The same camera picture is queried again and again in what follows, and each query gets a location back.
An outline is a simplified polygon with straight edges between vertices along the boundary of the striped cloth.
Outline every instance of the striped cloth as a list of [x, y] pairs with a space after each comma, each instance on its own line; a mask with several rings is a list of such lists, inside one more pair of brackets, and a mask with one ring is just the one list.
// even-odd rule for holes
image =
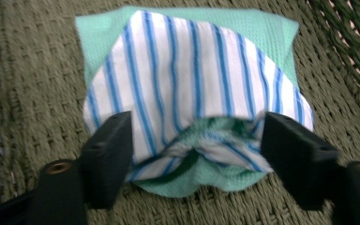
[[[124, 111], [132, 111], [133, 120], [129, 181], [172, 172], [192, 149], [223, 166], [271, 172], [259, 153], [264, 112], [313, 127], [299, 90], [248, 39], [208, 22], [148, 11], [136, 12], [114, 43], [87, 91], [83, 119], [94, 133]], [[247, 135], [206, 130], [194, 144], [176, 139], [205, 118], [244, 121]]]

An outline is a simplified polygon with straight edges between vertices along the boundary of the wicker weave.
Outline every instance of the wicker weave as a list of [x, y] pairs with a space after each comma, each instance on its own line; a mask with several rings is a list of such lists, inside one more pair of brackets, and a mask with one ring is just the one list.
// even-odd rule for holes
[[[260, 8], [300, 22], [295, 63], [301, 90], [315, 112], [316, 133], [343, 150], [341, 163], [360, 160], [360, 1], [351, 1], [352, 7], [340, 0], [310, 2], [142, 4]], [[139, 4], [0, 0], [0, 203], [33, 188], [45, 163], [78, 156], [88, 138], [82, 120], [83, 59], [74, 17]], [[245, 191], [204, 187], [185, 199], [161, 198], [126, 185], [113, 211], [89, 212], [92, 224], [328, 224], [329, 217], [328, 204], [322, 212], [302, 211], [274, 174]]]

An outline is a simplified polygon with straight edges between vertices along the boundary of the blue stripe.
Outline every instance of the blue stripe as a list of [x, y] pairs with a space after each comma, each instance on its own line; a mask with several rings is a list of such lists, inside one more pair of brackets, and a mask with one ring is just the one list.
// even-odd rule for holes
[[110, 53], [104, 62], [104, 76], [107, 81], [108, 89], [110, 91], [110, 97], [114, 109], [114, 114], [122, 111], [121, 98], [119, 96], [118, 87], [116, 86], [116, 74], [113, 65], [113, 55]]
[[127, 26], [125, 28], [124, 36], [123, 36], [124, 44], [125, 44], [125, 53], [127, 56], [127, 66], [131, 73], [131, 82], [133, 85], [132, 91], [133, 96], [135, 98], [136, 102], [136, 112], [142, 121], [142, 130], [144, 131], [148, 147], [150, 149], [150, 152], [153, 156], [157, 154], [157, 149], [155, 148], [155, 140], [154, 140], [154, 134], [153, 129], [151, 128], [150, 121], [148, 120], [148, 111], [145, 109], [145, 105], [143, 102], [143, 93], [142, 93], [142, 87], [140, 85], [139, 81], [139, 74], [137, 69], [137, 62], [134, 55], [134, 47], [133, 47], [133, 38], [131, 36], [131, 30], [130, 26]]
[[142, 174], [143, 171], [145, 171], [146, 168], [147, 168], [146, 166], [143, 166], [139, 169], [136, 169], [136, 171], [131, 174], [129, 181], [135, 181], [137, 179], [137, 177], [139, 177], [140, 174]]
[[257, 122], [257, 125], [252, 129], [252, 134], [256, 134], [256, 132], [258, 130], [260, 130], [261, 126], [262, 126], [263, 120], [259, 119], [259, 122]]
[[238, 44], [238, 51], [241, 57], [242, 62], [242, 74], [243, 76], [243, 82], [244, 82], [244, 89], [245, 89], [245, 100], [247, 101], [247, 110], [250, 114], [250, 119], [253, 120], [256, 116], [255, 106], [254, 106], [254, 96], [253, 96], [253, 87], [251, 84], [250, 79], [250, 68], [248, 64], [247, 57], [245, 55], [245, 52], [247, 49], [247, 44], [244, 40], [244, 38], [237, 34], [237, 44]]
[[294, 96], [295, 96], [294, 101], [296, 104], [296, 106], [294, 108], [296, 109], [297, 120], [300, 124], [304, 125], [305, 124], [304, 110], [303, 110], [303, 105], [302, 105], [302, 99], [300, 97], [300, 92], [295, 87], [294, 87], [293, 91], [294, 91]]
[[171, 78], [172, 78], [172, 113], [173, 113], [173, 124], [174, 128], [178, 133], [182, 130], [182, 126], [180, 125], [179, 119], [179, 110], [178, 110], [178, 85], [177, 85], [177, 69], [176, 69], [176, 61], [177, 61], [177, 36], [175, 31], [175, 24], [173, 20], [169, 17], [165, 17], [165, 22], [167, 29], [169, 31], [169, 40], [170, 40], [170, 50], [171, 50]]
[[149, 45], [149, 59], [151, 62], [151, 69], [153, 75], [153, 85], [154, 85], [154, 96], [157, 101], [157, 107], [159, 112], [159, 117], [162, 121], [161, 123], [161, 136], [160, 139], [164, 145], [168, 144], [168, 141], [165, 139], [165, 112], [163, 108], [163, 99], [162, 94], [159, 89], [159, 77], [158, 77], [158, 56], [157, 56], [157, 45], [154, 34], [154, 26], [151, 24], [151, 14], [144, 12], [143, 14], [143, 23], [144, 23], [144, 33], [147, 36], [147, 43]]
[[165, 169], [163, 170], [162, 175], [166, 175], [168, 173], [170, 173], [173, 170], [173, 164], [178, 161], [178, 158], [175, 157], [173, 158], [171, 161], [169, 161], [168, 165], [165, 167]]
[[206, 138], [212, 140], [213, 142], [221, 143], [224, 146], [226, 146], [227, 149], [229, 149], [231, 152], [233, 152], [235, 155], [239, 156], [247, 164], [249, 164], [253, 168], [253, 170], [255, 170], [257, 172], [263, 171], [253, 160], [251, 160], [248, 156], [244, 155], [242, 152], [240, 152], [238, 149], [236, 149], [236, 147], [234, 147], [232, 143], [227, 142], [226, 140], [220, 139], [219, 137], [215, 136], [212, 133], [208, 133], [206, 135]]
[[226, 115], [233, 115], [231, 82], [227, 76], [228, 57], [227, 57], [226, 45], [225, 43], [223, 43], [224, 37], [221, 35], [220, 29], [216, 25], [212, 25], [212, 27], [214, 33], [214, 40], [217, 46], [216, 58], [218, 60], [217, 62], [218, 72], [219, 72], [219, 76], [221, 77], [222, 94], [224, 94], [223, 111], [225, 112]]
[[90, 85], [90, 88], [89, 88], [88, 102], [89, 102], [89, 106], [90, 106], [89, 110], [92, 113], [93, 123], [95, 124], [96, 129], [98, 129], [98, 128], [100, 128], [101, 124], [98, 119], [98, 105], [96, 102], [95, 88], [94, 88], [93, 84]]
[[282, 113], [282, 78], [283, 74], [278, 67], [276, 67], [276, 76], [274, 78], [274, 112]]
[[239, 156], [241, 159], [243, 159], [246, 163], [248, 163], [253, 170], [257, 172], [262, 172], [263, 170], [250, 158], [245, 156], [243, 153], [241, 153], [238, 149], [236, 149], [231, 143], [225, 142], [224, 145], [229, 149], [231, 152], [233, 152], [235, 155]]
[[267, 110], [270, 102], [269, 102], [269, 98], [268, 98], [268, 94], [269, 94], [268, 83], [267, 83], [267, 79], [265, 78], [265, 75], [264, 75], [265, 56], [264, 56], [264, 53], [262, 53], [262, 51], [260, 51], [257, 48], [256, 48], [256, 50], [257, 50], [260, 81], [262, 83], [262, 93], [263, 93], [263, 97], [264, 97], [264, 108]]
[[200, 37], [198, 34], [198, 27], [195, 22], [188, 22], [188, 29], [191, 32], [192, 39], [192, 66], [194, 68], [194, 79], [195, 79], [195, 115], [197, 118], [202, 118], [204, 115], [204, 96], [203, 96], [203, 76], [201, 75], [200, 66]]
[[250, 150], [250, 152], [253, 152], [255, 154], [260, 154], [260, 148], [256, 147], [255, 145], [251, 144], [250, 142], [245, 142], [247, 145], [247, 148]]
[[221, 167], [228, 167], [228, 164], [222, 163], [217, 161], [215, 158], [213, 158], [209, 153], [199, 149], [199, 148], [195, 148], [195, 151], [197, 151], [197, 153], [201, 154], [205, 159], [211, 161], [211, 162], [215, 162], [217, 165], [221, 166]]

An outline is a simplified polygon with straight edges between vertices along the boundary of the folded cloth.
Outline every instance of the folded cloth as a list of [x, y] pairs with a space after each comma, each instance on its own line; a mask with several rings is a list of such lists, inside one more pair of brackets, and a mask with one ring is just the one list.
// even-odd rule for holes
[[[249, 40], [211, 23], [137, 12], [103, 65], [86, 98], [86, 125], [93, 132], [109, 115], [134, 111], [128, 180], [172, 172], [137, 182], [157, 194], [183, 197], [200, 184], [230, 191], [257, 182], [270, 171], [259, 154], [259, 113], [284, 113], [312, 128], [309, 106], [281, 70]], [[191, 150], [203, 157], [184, 160], [198, 156]], [[191, 166], [183, 170], [181, 162]]]

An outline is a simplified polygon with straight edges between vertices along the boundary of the mint green cloth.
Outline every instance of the mint green cloth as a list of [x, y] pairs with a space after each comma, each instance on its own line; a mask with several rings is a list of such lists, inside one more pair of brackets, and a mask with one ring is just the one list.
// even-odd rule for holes
[[98, 15], [76, 18], [84, 58], [84, 78], [89, 86], [105, 56], [131, 15], [148, 10], [166, 16], [214, 23], [250, 39], [297, 85], [293, 39], [298, 23], [257, 9], [121, 7]]
[[[292, 49], [293, 39], [298, 29], [297, 22], [256, 9], [145, 7], [122, 7], [103, 14], [76, 18], [87, 86], [122, 33], [128, 19], [137, 10], [149, 10], [167, 16], [195, 22], [210, 22], [230, 28], [254, 42], [297, 86]], [[226, 126], [226, 123], [223, 124], [220, 119], [217, 120], [217, 124]], [[192, 131], [185, 132], [182, 136], [186, 138], [182, 141], [189, 142], [193, 134]], [[186, 197], [201, 185], [214, 186], [225, 191], [242, 190], [255, 184], [264, 176], [264, 172], [252, 172], [237, 166], [218, 165], [193, 152], [175, 172], [165, 177], [138, 181], [136, 184], [158, 195]]]

